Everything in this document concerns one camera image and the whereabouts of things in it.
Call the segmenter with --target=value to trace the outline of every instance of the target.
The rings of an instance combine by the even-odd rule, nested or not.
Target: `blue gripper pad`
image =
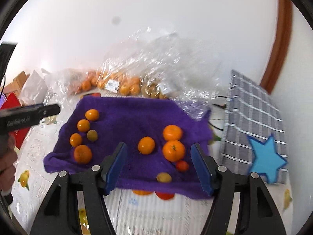
[[[127,159],[127,146],[123,144],[119,153],[117,154],[114,162],[106,175],[106,186],[105,191],[107,194],[115,188],[120,172],[125,165]]]
[[[211,187],[211,174],[195,144],[191,146],[190,155],[203,191],[211,196],[213,193]]]

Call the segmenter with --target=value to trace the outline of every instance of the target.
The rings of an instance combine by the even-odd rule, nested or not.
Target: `gray checkered cloth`
[[[255,158],[247,135],[265,141],[273,134],[279,155],[288,159],[281,112],[267,92],[232,70],[221,145],[221,164],[246,175]],[[278,171],[278,183],[286,183],[287,167]]]

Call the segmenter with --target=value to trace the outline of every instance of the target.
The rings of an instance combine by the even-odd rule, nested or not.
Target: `screw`
[[[258,179],[259,178],[259,174],[257,174],[256,172],[252,172],[251,173],[251,177],[253,177],[254,179]]]
[[[98,171],[99,169],[100,169],[99,165],[94,165],[94,166],[91,167],[92,171]]]
[[[66,171],[65,170],[62,170],[59,172],[59,176],[60,177],[64,177],[66,175]]]
[[[220,171],[220,172],[225,172],[227,170],[227,168],[225,166],[218,166],[217,169]]]

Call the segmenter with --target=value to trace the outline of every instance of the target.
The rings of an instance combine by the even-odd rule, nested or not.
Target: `purple towel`
[[[90,129],[98,132],[99,139],[94,143],[83,137],[83,144],[90,147],[93,158],[87,165],[79,165],[74,161],[74,147],[69,143],[71,134],[78,132],[77,122],[85,118],[85,112],[97,109],[100,113],[98,121],[90,123]],[[100,164],[106,155],[112,154],[119,142],[128,146],[128,160],[117,181],[117,187],[178,193],[193,199],[205,199],[208,195],[202,190],[194,166],[190,158],[190,147],[200,143],[207,151],[208,141],[212,132],[208,127],[207,113],[201,121],[194,121],[183,112],[173,101],[143,98],[109,98],[84,97],[76,106],[68,122],[62,126],[59,139],[52,153],[43,160],[47,172],[67,170],[76,173]],[[167,161],[162,154],[163,129],[174,124],[182,128],[184,135],[181,142],[186,147],[184,160],[190,165],[187,172],[179,172],[175,165]],[[149,136],[156,143],[150,155],[142,155],[137,145],[141,138]],[[172,176],[171,183],[159,183],[156,176],[167,172]]]

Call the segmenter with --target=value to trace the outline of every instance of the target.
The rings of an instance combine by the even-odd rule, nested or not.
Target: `red box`
[[[17,97],[15,96],[14,93],[9,94],[9,96],[6,98],[6,101],[2,104],[1,110],[3,109],[9,109],[9,108],[14,108],[14,107],[21,107],[20,102],[18,101]],[[11,132],[11,134],[14,135],[15,140],[16,140],[16,147],[18,149],[21,148],[21,145],[26,137],[26,134],[28,133],[29,128],[24,128],[20,130],[15,130]]]

